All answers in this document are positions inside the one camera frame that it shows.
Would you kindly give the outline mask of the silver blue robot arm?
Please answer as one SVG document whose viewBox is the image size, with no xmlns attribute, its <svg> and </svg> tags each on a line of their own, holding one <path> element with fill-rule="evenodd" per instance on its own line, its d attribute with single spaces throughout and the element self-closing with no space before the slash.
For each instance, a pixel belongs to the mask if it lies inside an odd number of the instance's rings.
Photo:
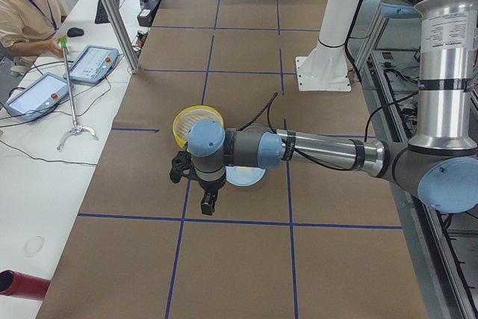
<svg viewBox="0 0 478 319">
<path fill-rule="evenodd" d="M 246 124 L 223 128 L 211 119 L 189 129 L 185 165 L 174 163 L 173 182 L 197 181 L 203 214 L 214 212 L 228 167 L 278 167 L 311 161 L 337 171 L 364 171 L 385 179 L 443 213 L 477 204 L 477 144 L 468 134 L 477 0 L 382 0 L 388 13 L 421 17 L 418 125 L 406 143 L 334 138 Z"/>
</svg>

